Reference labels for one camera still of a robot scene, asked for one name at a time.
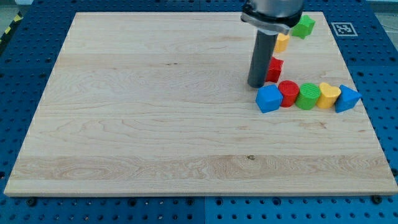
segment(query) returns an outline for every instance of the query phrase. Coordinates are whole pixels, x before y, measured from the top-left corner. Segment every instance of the blue pegboard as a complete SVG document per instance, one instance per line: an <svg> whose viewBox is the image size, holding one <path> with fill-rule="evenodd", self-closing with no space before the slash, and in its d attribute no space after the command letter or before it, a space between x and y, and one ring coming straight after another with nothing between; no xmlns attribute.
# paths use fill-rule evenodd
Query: blue pegboard
<svg viewBox="0 0 398 224"><path fill-rule="evenodd" d="M36 0L0 56L0 189L4 190L77 11L240 11L243 0ZM362 0L307 0L357 37L333 35L383 151L398 169L398 53ZM8 198L0 223L398 223L393 197Z"/></svg>

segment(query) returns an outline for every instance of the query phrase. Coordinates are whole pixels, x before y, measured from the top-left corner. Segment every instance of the yellow heart-shaped block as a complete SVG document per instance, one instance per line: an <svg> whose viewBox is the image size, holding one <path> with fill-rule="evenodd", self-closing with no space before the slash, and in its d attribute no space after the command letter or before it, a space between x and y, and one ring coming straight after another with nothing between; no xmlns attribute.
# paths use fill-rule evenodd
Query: yellow heart-shaped block
<svg viewBox="0 0 398 224"><path fill-rule="evenodd" d="M322 109L331 108L341 94L340 88L325 82L319 84L319 89L321 89L321 96L317 101L317 106Z"/></svg>

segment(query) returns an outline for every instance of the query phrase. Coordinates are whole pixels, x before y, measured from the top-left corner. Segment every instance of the yellow cube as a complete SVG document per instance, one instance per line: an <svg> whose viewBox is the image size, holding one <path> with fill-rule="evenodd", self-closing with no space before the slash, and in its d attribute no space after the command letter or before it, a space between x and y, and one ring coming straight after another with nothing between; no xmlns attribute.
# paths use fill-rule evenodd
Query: yellow cube
<svg viewBox="0 0 398 224"><path fill-rule="evenodd" d="M286 50L287 44L289 43L290 36L279 34L276 40L275 49L274 51L277 53L281 53Z"/></svg>

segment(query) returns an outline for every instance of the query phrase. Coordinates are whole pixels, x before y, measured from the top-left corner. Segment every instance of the wood grain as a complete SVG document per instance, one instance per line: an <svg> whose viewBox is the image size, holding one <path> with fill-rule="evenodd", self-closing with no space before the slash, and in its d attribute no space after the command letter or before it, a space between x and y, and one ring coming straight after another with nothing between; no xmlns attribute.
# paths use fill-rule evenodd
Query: wood grain
<svg viewBox="0 0 398 224"><path fill-rule="evenodd" d="M322 13L281 80L355 88ZM239 13L77 13L5 194L389 195L362 102L261 114Z"/></svg>

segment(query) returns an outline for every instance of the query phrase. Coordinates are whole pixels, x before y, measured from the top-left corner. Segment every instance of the black cylindrical tool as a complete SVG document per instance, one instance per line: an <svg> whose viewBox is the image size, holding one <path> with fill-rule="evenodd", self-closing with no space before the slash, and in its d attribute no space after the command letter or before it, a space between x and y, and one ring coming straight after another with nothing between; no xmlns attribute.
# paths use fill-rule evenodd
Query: black cylindrical tool
<svg viewBox="0 0 398 224"><path fill-rule="evenodd" d="M248 76L248 84L253 88L260 88L264 85L277 37L277 34L267 35L259 30L257 31Z"/></svg>

